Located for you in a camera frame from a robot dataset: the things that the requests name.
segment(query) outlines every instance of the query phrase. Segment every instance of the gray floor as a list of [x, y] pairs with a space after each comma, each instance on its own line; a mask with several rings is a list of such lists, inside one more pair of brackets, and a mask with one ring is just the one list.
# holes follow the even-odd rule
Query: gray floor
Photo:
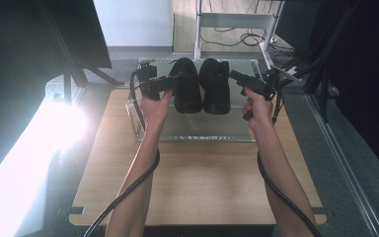
[[[147, 58], [180, 58], [185, 54], [173, 54], [168, 48], [110, 48], [114, 70], [106, 70], [114, 78], [127, 82], [128, 77], [140, 57]], [[255, 55], [204, 55], [217, 59], [251, 59]], [[95, 132], [98, 128], [108, 97], [114, 86], [87, 72], [90, 81], [85, 90], [77, 91], [78, 106], [85, 111], [92, 111], [89, 120], [90, 128], [87, 139], [78, 147], [72, 148], [72, 154], [60, 154], [55, 157], [51, 166], [44, 229], [31, 236], [80, 236], [86, 229], [68, 223], [69, 207], [76, 194], [88, 154], [92, 147]], [[56, 78], [48, 85], [49, 98], [60, 99], [62, 95], [62, 80]], [[351, 192], [340, 172], [340, 168], [320, 131], [313, 116], [312, 110], [302, 93], [299, 85], [290, 85], [283, 91], [285, 108], [292, 123], [300, 148], [315, 182], [319, 196], [328, 216], [328, 221], [319, 226], [323, 236], [371, 236], [364, 219], [359, 211]], [[338, 139], [355, 176], [373, 205], [379, 217], [379, 161], [371, 149], [348, 123], [335, 105], [335, 101], [328, 104], [329, 125]], [[258, 236], [255, 226], [246, 226], [230, 236]], [[180, 236], [177, 233], [167, 233], [166, 229], [148, 229], [147, 236]], [[181, 229], [181, 236], [200, 236]], [[209, 233], [206, 236], [223, 236], [219, 232]], [[278, 236], [277, 228], [273, 236]]]

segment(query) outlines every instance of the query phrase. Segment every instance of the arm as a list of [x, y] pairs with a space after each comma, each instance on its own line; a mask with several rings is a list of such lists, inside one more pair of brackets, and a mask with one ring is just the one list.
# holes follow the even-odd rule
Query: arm
[[[171, 96], [172, 90], [165, 92], [160, 101], [151, 101], [143, 97], [141, 111], [144, 116], [146, 130], [119, 194], [153, 165], [162, 125], [168, 114]], [[150, 175], [113, 210], [107, 226], [107, 237], [143, 235], [152, 191], [152, 180], [153, 175]]]
[[[248, 121], [248, 125], [254, 133], [267, 175], [315, 223], [310, 202], [288, 163], [272, 124], [270, 103], [249, 88], [246, 88], [245, 92], [249, 97], [249, 103], [244, 107], [243, 113], [245, 114], [247, 111], [254, 113], [254, 117]], [[306, 224], [268, 185], [265, 186], [265, 189], [281, 236], [313, 236]]]

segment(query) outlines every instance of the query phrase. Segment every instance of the shoe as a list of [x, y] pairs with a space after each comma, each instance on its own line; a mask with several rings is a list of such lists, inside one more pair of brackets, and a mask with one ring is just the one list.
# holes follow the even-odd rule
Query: shoe
[[175, 76], [184, 73], [183, 80], [174, 88], [175, 109], [182, 114], [202, 111], [202, 98], [199, 91], [198, 76], [195, 65], [186, 57], [178, 59], [169, 73]]
[[204, 89], [203, 109], [212, 115], [230, 112], [229, 62], [207, 58], [199, 69], [198, 82]]

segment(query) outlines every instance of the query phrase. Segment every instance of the white wall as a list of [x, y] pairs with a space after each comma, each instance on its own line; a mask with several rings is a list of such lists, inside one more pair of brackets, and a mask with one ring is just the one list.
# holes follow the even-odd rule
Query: white wall
[[94, 0], [107, 46], [172, 46], [170, 0]]

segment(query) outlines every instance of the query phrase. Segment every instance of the wooden tabletop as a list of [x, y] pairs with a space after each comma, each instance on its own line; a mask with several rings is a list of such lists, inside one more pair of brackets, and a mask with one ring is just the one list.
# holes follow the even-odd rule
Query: wooden tabletop
[[[115, 199], [139, 143], [125, 105], [129, 91], [108, 101], [70, 214], [74, 225], [90, 225]], [[316, 188], [285, 109], [275, 125], [287, 158], [314, 209]], [[160, 142], [147, 225], [275, 224], [251, 142]], [[315, 214], [318, 224], [325, 214]], [[102, 222], [106, 225], [108, 217]]]

